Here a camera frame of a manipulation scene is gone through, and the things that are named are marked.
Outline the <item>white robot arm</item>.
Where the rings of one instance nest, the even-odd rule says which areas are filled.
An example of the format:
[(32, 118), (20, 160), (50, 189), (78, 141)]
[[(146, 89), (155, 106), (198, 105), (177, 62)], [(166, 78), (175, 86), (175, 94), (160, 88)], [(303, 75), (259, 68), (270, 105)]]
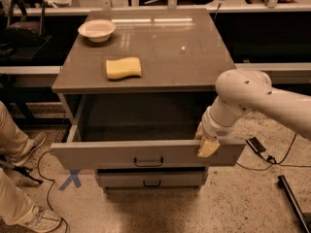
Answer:
[(195, 133), (197, 155), (211, 156), (238, 119), (255, 110), (311, 140), (311, 97), (274, 88), (261, 71), (228, 70), (216, 80), (217, 98), (203, 114)]

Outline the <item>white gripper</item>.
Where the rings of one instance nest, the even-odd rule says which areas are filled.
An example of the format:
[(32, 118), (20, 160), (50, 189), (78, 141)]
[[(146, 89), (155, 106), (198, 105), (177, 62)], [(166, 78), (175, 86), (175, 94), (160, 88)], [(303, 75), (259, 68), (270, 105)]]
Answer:
[(217, 121), (212, 117), (211, 107), (208, 107), (199, 122), (194, 140), (200, 140), (199, 157), (209, 157), (220, 146), (219, 140), (226, 138), (233, 130), (234, 122), (229, 120)]

